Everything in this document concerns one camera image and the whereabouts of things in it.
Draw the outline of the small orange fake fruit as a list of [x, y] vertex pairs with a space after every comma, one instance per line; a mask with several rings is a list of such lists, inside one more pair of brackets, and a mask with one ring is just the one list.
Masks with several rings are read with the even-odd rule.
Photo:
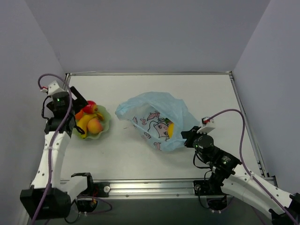
[[84, 112], [83, 110], [81, 110], [80, 112], [78, 112], [76, 115], [75, 115], [75, 119], [76, 120], [80, 120], [84, 115]]

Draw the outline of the yellow fake banana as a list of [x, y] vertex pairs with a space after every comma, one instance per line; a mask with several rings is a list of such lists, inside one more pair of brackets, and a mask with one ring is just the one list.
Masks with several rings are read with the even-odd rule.
[[79, 133], [80, 133], [80, 137], [82, 139], [85, 139], [88, 134], [91, 134], [88, 129], [87, 129], [87, 124], [88, 122], [93, 119], [93, 118], [97, 118], [101, 121], [104, 121], [104, 117], [102, 114], [100, 113], [95, 113], [95, 114], [85, 114], [83, 115], [83, 117], [77, 122], [77, 126], [80, 128], [79, 129]]

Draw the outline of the red fake apple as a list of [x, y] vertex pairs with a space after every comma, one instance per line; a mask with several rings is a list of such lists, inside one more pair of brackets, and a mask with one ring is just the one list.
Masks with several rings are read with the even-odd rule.
[[86, 114], [94, 114], [98, 110], [98, 105], [92, 101], [88, 100], [87, 105], [83, 108], [83, 112]]

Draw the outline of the blue translucent plastic bag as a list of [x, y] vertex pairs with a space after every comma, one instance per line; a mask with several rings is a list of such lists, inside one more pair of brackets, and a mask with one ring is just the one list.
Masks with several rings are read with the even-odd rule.
[[[170, 152], [184, 146], [182, 131], [199, 125], [182, 99], [167, 92], [145, 92], [118, 105], [115, 114], [119, 120], [131, 122], [145, 142], [160, 151]], [[174, 124], [173, 136], [168, 126]]]

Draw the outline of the orange fake peach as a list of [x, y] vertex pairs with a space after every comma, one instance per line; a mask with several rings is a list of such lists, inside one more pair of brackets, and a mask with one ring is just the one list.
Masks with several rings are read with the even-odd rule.
[[103, 127], [100, 123], [100, 120], [97, 118], [93, 118], [88, 122], [87, 129], [93, 135], [99, 134], [103, 131]]

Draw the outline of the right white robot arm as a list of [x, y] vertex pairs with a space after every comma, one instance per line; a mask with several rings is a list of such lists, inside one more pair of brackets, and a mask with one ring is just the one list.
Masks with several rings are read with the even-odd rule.
[[211, 192], [231, 195], [271, 219], [274, 225], [300, 223], [300, 195], [272, 185], [250, 171], [242, 159], [215, 146], [214, 139], [200, 127], [181, 132], [185, 147], [194, 148], [196, 157], [209, 166]]

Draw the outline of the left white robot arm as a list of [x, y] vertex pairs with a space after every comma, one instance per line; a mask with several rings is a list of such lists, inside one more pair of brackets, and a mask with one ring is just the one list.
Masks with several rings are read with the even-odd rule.
[[63, 159], [73, 129], [80, 133], [75, 114], [87, 105], [85, 98], [72, 86], [68, 91], [51, 93], [52, 101], [44, 104], [53, 116], [47, 119], [45, 144], [36, 176], [28, 189], [23, 189], [20, 200], [32, 222], [66, 218], [78, 196], [90, 196], [95, 185], [89, 172], [74, 173], [70, 180], [60, 182]]

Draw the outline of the yellow fake fruit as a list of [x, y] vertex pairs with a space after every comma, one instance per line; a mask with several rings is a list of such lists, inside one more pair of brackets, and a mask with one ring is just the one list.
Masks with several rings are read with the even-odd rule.
[[169, 138], [173, 136], [173, 130], [174, 130], [174, 124], [170, 123], [167, 130]]

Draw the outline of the green glass bowl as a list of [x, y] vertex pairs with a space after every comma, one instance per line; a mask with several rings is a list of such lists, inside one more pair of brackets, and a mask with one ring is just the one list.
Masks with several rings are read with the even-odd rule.
[[75, 121], [84, 134], [78, 132], [76, 128], [73, 129], [72, 134], [78, 138], [96, 140], [102, 133], [108, 131], [111, 118], [107, 109], [101, 105], [97, 105], [94, 113], [85, 113], [81, 110], [75, 115]]

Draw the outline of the aluminium front rail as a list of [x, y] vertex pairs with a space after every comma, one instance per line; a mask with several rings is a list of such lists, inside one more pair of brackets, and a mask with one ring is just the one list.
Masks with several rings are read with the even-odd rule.
[[176, 199], [194, 198], [193, 181], [208, 178], [162, 180], [94, 180], [109, 182], [108, 199]]

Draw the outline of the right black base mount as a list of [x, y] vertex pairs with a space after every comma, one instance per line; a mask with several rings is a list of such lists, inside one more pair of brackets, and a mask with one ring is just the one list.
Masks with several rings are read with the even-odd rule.
[[207, 180], [194, 180], [193, 188], [200, 206], [212, 213], [221, 214], [231, 203], [221, 190], [211, 190]]

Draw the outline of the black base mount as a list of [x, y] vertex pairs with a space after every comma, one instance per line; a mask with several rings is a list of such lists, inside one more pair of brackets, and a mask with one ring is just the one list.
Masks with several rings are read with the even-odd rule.
[[221, 214], [231, 203], [221, 190], [211, 190], [207, 180], [194, 180], [193, 188], [200, 206], [212, 213]]
[[93, 185], [88, 194], [81, 193], [77, 197], [77, 209], [83, 214], [100, 214], [110, 212], [113, 206], [105, 200], [109, 197], [110, 183], [100, 182]]

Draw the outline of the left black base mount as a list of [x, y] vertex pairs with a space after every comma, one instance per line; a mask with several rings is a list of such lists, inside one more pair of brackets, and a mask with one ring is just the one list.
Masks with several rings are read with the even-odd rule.
[[110, 212], [113, 206], [105, 200], [109, 197], [110, 183], [100, 182], [93, 185], [88, 194], [81, 193], [77, 197], [77, 209], [83, 214], [100, 214]]

